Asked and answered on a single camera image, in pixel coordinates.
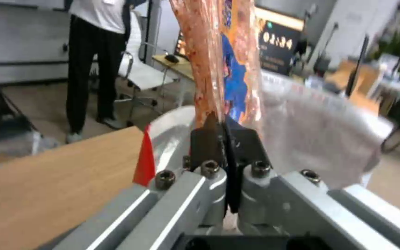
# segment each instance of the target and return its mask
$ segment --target display screen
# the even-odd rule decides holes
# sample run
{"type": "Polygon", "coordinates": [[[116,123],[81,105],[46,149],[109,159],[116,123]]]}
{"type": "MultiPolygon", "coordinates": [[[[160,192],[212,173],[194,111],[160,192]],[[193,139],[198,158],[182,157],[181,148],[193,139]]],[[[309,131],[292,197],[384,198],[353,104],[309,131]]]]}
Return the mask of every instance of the display screen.
{"type": "Polygon", "coordinates": [[[184,57],[188,59],[186,56],[186,43],[184,41],[183,33],[180,32],[177,39],[177,44],[175,46],[174,54],[176,56],[184,57]]]}
{"type": "Polygon", "coordinates": [[[256,7],[256,19],[261,67],[286,75],[305,25],[304,21],[260,7],[256,7]]]}

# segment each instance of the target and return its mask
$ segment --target office chair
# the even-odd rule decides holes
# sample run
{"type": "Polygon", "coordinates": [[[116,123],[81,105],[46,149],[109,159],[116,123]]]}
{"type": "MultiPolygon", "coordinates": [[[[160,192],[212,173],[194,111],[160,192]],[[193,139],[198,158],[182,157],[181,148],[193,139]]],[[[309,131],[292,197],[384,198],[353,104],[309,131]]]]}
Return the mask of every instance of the office chair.
{"type": "Polygon", "coordinates": [[[138,18],[139,14],[136,11],[131,11],[131,34],[118,71],[119,76],[127,80],[128,87],[133,87],[132,95],[121,93],[119,98],[115,101],[132,102],[129,116],[127,118],[127,127],[133,126],[132,113],[136,104],[151,107],[154,111],[161,114],[161,112],[154,108],[158,104],[157,100],[149,97],[138,97],[138,92],[144,90],[155,90],[157,87],[163,87],[165,84],[174,82],[174,79],[166,76],[166,71],[161,72],[140,60],[139,51],[143,45],[160,49],[165,52],[166,55],[169,53],[165,49],[161,49],[154,44],[142,41],[138,18]]]}

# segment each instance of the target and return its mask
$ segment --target orange packaging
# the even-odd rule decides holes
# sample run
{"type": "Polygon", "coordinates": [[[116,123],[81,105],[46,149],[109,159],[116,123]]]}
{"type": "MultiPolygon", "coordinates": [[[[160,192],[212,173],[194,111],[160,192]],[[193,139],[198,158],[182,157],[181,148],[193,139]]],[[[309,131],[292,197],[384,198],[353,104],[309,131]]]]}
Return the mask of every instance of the orange packaging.
{"type": "Polygon", "coordinates": [[[261,118],[253,0],[171,0],[196,85],[197,127],[214,114],[253,126],[261,118]]]}

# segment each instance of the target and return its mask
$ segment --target sneaker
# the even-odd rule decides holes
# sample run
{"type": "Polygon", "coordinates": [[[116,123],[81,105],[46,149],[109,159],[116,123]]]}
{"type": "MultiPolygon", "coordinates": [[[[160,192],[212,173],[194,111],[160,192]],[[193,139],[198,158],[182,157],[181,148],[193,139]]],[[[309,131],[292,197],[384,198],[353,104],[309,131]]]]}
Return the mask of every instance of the sneaker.
{"type": "Polygon", "coordinates": [[[124,128],[124,124],[117,119],[116,116],[113,118],[111,117],[105,117],[105,118],[97,118],[97,122],[106,125],[109,128],[112,128],[113,130],[120,130],[124,128]]]}
{"type": "Polygon", "coordinates": [[[71,144],[77,141],[81,141],[83,136],[81,133],[70,133],[66,136],[66,144],[71,144]]]}

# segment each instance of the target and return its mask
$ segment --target white shirt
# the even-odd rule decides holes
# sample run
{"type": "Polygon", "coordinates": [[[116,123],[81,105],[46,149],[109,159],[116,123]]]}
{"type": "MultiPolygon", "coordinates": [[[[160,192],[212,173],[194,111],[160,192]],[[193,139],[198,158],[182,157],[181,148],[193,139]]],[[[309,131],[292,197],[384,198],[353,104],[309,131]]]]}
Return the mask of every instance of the white shirt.
{"type": "Polygon", "coordinates": [[[73,0],[69,12],[103,30],[124,34],[124,2],[125,0],[73,0]]]}

